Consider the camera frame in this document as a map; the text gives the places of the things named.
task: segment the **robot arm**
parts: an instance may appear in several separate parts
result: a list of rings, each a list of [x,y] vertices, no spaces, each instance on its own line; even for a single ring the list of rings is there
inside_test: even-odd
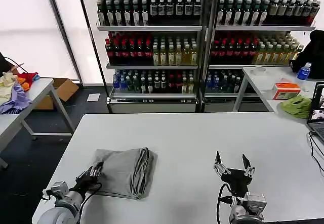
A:
[[[220,193],[218,201],[231,206],[230,224],[262,223],[263,215],[261,212],[264,210],[267,202],[263,194],[249,192],[248,185],[252,181],[255,168],[251,167],[250,161],[244,154],[242,157],[245,170],[231,169],[226,168],[222,164],[219,152],[217,152],[214,170],[222,181],[230,185],[230,192],[232,194],[231,196],[221,197]],[[217,208],[217,221],[219,222],[218,211]]]
[[[37,224],[76,224],[79,223],[83,205],[86,201],[86,192],[98,183],[98,177],[103,163],[91,166],[76,178],[76,185],[69,190],[66,182],[55,182],[48,190],[44,190],[44,196],[50,200],[56,198],[55,207],[46,211]]]

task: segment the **black cable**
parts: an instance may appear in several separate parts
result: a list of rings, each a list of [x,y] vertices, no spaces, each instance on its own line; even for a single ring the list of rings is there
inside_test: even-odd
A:
[[[219,190],[219,194],[218,194],[218,199],[217,199],[217,208],[216,208],[216,219],[217,219],[217,224],[221,224],[221,222],[219,221],[219,206],[221,203],[221,197],[222,197],[222,193],[223,193],[223,189],[225,188],[225,186],[227,187],[228,191],[231,193],[231,190],[228,186],[228,184],[223,184],[222,187]]]
[[[313,136],[316,136],[317,134],[315,132],[313,132],[313,131],[310,131],[308,134],[309,134],[309,141],[310,141],[310,146],[311,146],[311,156],[316,161],[316,163],[318,164],[320,170],[324,172],[324,169],[322,168],[321,164],[319,163],[319,161],[317,160],[317,158],[314,156],[314,146],[313,146],[313,143],[316,145],[316,147],[319,149],[319,151],[321,152],[321,154],[324,156],[324,153],[322,152],[322,150],[319,148],[319,146],[317,145],[317,143],[313,139]]]
[[[24,68],[22,68],[22,66],[20,66],[17,62],[15,62],[13,59],[11,59],[11,58],[9,58],[9,57],[5,57],[4,56],[4,58],[5,59],[9,59],[9,60],[11,60],[12,62],[14,62],[18,67],[20,67],[21,69],[23,69],[26,73],[28,73],[28,71],[26,71]]]
[[[80,223],[81,220],[81,215],[82,215],[82,211],[83,211],[83,207],[85,206],[86,202],[92,197],[94,196],[102,187],[102,183],[96,183],[97,185],[100,185],[99,188],[97,188],[91,195],[89,195],[88,198],[86,198],[86,200],[83,202],[83,204],[81,205],[80,211],[79,211],[79,220],[77,221],[77,224]]]

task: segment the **gray towel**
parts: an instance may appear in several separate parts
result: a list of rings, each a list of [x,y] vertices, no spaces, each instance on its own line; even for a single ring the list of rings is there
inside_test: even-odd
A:
[[[153,153],[147,148],[132,149],[124,152],[98,149],[93,165],[103,161],[98,179],[102,188],[98,195],[144,198],[153,169]]]

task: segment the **tissue box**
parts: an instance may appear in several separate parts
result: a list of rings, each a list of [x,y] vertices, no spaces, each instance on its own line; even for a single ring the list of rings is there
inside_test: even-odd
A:
[[[273,86],[273,92],[273,99],[291,99],[299,94],[300,87],[295,83],[276,83]]]

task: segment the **green cloth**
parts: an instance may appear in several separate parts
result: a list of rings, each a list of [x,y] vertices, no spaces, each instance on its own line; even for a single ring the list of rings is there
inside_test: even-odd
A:
[[[293,115],[296,118],[307,119],[309,115],[312,100],[298,95],[280,103],[282,110]]]

